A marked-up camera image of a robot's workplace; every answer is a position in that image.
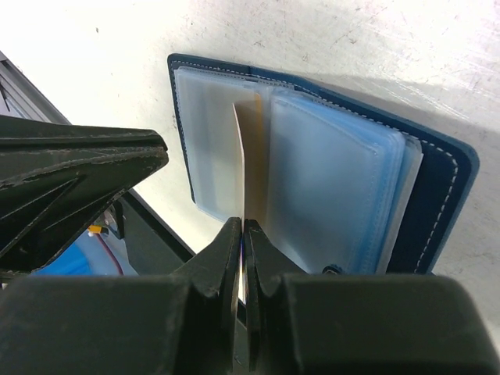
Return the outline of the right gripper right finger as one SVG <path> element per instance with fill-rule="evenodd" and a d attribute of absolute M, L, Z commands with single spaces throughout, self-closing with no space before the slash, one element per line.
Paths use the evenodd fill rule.
<path fill-rule="evenodd" d="M 249 367 L 258 374 L 496 374 L 466 290 L 447 277 L 308 274 L 245 221 Z"/>

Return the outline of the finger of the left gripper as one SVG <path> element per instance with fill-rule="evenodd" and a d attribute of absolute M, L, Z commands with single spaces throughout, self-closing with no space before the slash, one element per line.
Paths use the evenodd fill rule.
<path fill-rule="evenodd" d="M 1 270 L 48 265 L 168 160 L 153 130 L 2 116 Z"/>

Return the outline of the blue leather card holder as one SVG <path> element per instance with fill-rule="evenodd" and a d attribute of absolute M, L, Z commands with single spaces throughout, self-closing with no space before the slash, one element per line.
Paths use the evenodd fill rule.
<path fill-rule="evenodd" d="M 200 210 L 241 217 L 233 104 L 257 93 L 273 245 L 309 273 L 432 270 L 479 170 L 472 146 L 299 76 L 183 54 L 167 66 Z"/>

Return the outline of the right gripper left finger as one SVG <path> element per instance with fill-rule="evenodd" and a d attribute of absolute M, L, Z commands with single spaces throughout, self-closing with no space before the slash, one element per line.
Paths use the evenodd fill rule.
<path fill-rule="evenodd" d="M 4 374 L 226 374 L 241 221 L 169 275 L 30 276 L 1 295 Z"/>

